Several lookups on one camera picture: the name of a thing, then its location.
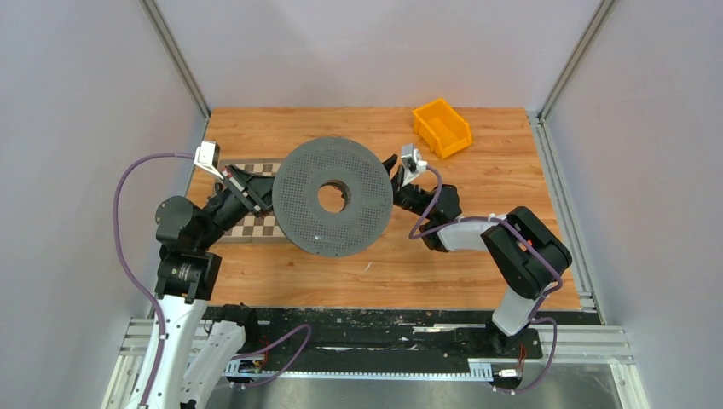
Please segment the grey perforated cable spool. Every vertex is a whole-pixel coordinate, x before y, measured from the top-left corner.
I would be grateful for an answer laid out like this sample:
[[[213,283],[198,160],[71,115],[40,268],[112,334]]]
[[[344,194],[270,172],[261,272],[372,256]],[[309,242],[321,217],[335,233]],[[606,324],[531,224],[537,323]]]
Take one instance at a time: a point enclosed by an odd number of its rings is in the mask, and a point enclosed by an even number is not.
[[[327,258],[352,256],[373,245],[389,224],[390,176],[362,144],[315,138],[282,160],[272,202],[278,226],[299,249]]]

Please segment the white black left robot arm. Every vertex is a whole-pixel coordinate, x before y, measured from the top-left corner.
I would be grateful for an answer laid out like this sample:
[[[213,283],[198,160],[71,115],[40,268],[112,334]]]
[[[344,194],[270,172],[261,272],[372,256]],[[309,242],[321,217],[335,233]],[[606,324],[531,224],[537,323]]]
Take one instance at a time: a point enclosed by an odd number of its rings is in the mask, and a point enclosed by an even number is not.
[[[204,207],[172,196],[156,210],[156,317],[129,408],[202,408],[234,354],[250,353],[260,343],[255,312],[230,306],[214,320],[200,352],[190,356],[222,262],[209,249],[246,216],[264,217],[273,209],[273,176],[228,165],[221,177]]]

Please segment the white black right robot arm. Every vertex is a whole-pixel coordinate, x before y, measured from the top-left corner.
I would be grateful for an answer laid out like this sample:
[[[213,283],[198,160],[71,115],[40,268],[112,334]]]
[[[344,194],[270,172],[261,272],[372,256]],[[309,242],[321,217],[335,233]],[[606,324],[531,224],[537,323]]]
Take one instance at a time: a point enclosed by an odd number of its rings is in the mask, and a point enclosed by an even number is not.
[[[487,344],[497,355],[512,353],[544,300],[562,287],[562,275],[573,263],[568,248],[525,206],[499,216],[463,216],[456,186],[440,181],[425,190],[413,182],[428,169],[420,159],[392,155],[383,166],[394,205],[419,218],[410,239],[432,251],[491,255],[507,288],[488,325]]]

